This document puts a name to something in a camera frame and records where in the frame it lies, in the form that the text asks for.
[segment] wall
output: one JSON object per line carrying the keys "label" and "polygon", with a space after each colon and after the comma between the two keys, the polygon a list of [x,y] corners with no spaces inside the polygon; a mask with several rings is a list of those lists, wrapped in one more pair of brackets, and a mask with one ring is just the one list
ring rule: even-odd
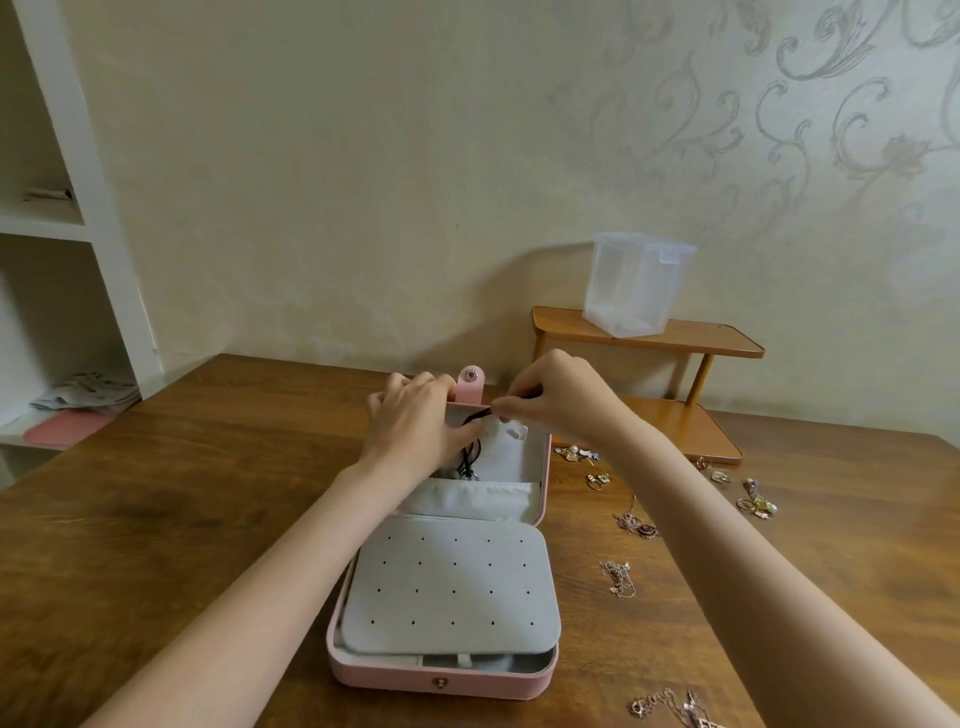
{"label": "wall", "polygon": [[677,317],[768,349],[707,404],[958,442],[960,7],[833,2],[62,5],[172,370],[505,375],[648,231],[700,247]]}

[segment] plastic box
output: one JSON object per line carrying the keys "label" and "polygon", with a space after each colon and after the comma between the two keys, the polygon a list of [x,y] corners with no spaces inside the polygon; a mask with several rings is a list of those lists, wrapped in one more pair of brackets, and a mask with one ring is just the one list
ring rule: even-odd
{"label": "plastic box", "polygon": [[633,232],[598,232],[584,318],[618,339],[663,333],[696,246]]}

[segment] pink mat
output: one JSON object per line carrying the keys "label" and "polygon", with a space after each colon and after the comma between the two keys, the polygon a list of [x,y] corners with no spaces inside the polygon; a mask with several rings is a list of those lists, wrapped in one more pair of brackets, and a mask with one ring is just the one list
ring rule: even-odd
{"label": "pink mat", "polygon": [[67,449],[110,422],[112,418],[100,412],[64,409],[59,415],[28,429],[23,439],[42,448]]}

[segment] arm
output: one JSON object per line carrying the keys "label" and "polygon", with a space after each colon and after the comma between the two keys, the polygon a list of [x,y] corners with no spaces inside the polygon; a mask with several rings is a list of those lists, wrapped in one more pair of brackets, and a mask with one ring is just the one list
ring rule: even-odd
{"label": "arm", "polygon": [[[519,396],[542,388],[533,400]],[[601,449],[661,536],[770,728],[958,728],[960,717],[795,569],[583,359],[554,350],[493,411]]]}
{"label": "arm", "polygon": [[344,567],[414,487],[480,435],[444,424],[449,376],[391,375],[363,457],[84,725],[252,726]]}

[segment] forearm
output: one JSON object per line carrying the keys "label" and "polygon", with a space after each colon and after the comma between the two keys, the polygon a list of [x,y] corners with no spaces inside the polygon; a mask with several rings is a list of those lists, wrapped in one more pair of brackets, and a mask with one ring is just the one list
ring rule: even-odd
{"label": "forearm", "polygon": [[657,525],[768,726],[960,725],[663,435],[624,419],[605,452]]}
{"label": "forearm", "polygon": [[368,463],[340,473],[86,725],[252,726],[344,566],[396,507],[382,487],[393,476]]}

